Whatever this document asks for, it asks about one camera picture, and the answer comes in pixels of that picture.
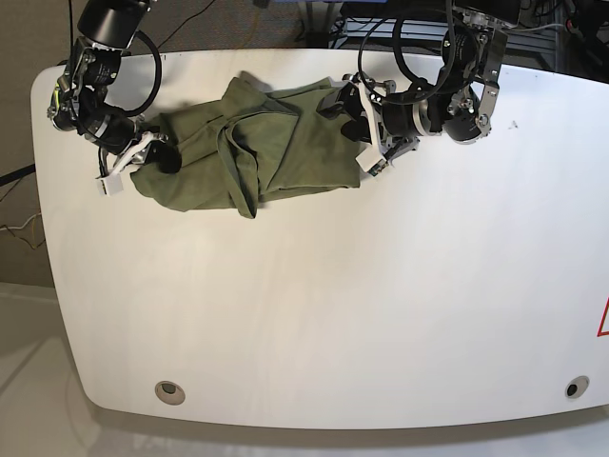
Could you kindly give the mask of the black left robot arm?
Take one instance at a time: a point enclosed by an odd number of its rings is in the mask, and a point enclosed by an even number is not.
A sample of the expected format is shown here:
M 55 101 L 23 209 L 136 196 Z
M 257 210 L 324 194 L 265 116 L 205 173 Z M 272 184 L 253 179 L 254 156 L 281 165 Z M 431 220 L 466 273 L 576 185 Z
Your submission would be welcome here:
M 385 19 L 394 22 L 391 49 L 408 89 L 398 91 L 394 82 L 376 81 L 358 70 L 320 102 L 317 112 L 327 119 L 347 115 L 342 134 L 355 142 L 374 143 L 372 130 L 377 128 L 380 145 L 391 152 L 413 149 L 421 137 L 442 133 L 457 143 L 475 142 L 491 130 L 507 32 L 518 24 L 520 11 L 518 1 L 446 1 L 440 6 L 406 1 Z M 447 21 L 435 83 L 417 75 L 403 53 L 405 22 L 425 16 Z

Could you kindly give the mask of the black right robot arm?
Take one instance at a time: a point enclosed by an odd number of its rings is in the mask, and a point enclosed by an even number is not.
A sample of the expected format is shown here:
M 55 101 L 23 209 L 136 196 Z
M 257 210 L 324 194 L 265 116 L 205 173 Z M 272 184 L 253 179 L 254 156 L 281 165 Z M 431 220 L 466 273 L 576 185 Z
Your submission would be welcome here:
M 108 156 L 117 158 L 114 170 L 127 165 L 154 164 L 165 174 L 182 166 L 179 151 L 167 135 L 148 128 L 141 116 L 151 107 L 162 82 L 160 52 L 140 30 L 150 11 L 149 1 L 89 1 L 70 38 L 70 53 L 54 86 L 48 118 L 60 131 L 75 131 L 98 148 L 100 175 L 111 174 Z M 108 87 L 117 79 L 122 58 L 133 40 L 150 50 L 154 77 L 149 95 L 135 109 L 122 109 L 106 102 Z

